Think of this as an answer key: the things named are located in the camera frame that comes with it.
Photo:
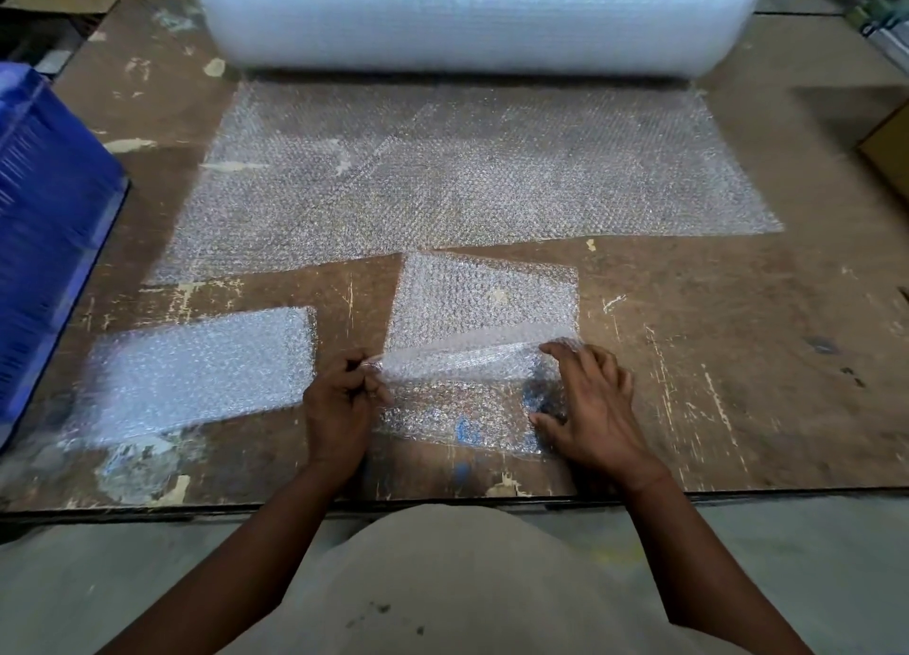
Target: gray floor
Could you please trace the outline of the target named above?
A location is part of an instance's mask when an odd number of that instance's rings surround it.
[[[819,654],[909,653],[909,499],[702,507],[744,568]],[[525,514],[632,595],[658,597],[621,510]],[[326,522],[306,565],[361,527]],[[232,522],[58,526],[0,546],[0,651],[91,653],[235,528]]]

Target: blue crate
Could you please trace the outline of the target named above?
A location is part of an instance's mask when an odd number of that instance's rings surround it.
[[[26,64],[0,62],[0,447],[123,203],[120,163]]]

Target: bubble wrap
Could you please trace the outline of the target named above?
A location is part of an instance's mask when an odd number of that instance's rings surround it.
[[[151,283],[781,229],[689,89],[243,82],[205,165]]]
[[[81,446],[125,443],[298,403],[312,381],[314,313],[276,308],[97,340],[65,424]]]
[[[757,0],[200,0],[234,64],[345,71],[681,76]]]
[[[544,341],[577,336],[577,272],[444,253],[406,257],[384,354],[394,405],[378,429],[433,443],[542,452],[527,414],[563,411]]]

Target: person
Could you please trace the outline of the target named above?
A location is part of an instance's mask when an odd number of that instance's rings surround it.
[[[809,655],[648,449],[632,374],[597,346],[556,341],[541,351],[558,361],[568,420],[531,421],[563,456],[616,486],[665,618],[635,606],[560,540],[483,507],[390,514],[330,549],[288,591],[389,400],[366,352],[355,351],[305,392],[308,464],[101,652]]]

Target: beige shirt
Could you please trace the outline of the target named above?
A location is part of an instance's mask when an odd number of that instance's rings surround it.
[[[441,505],[391,514],[328,551],[224,652],[745,653],[632,604],[588,558],[514,516]]]

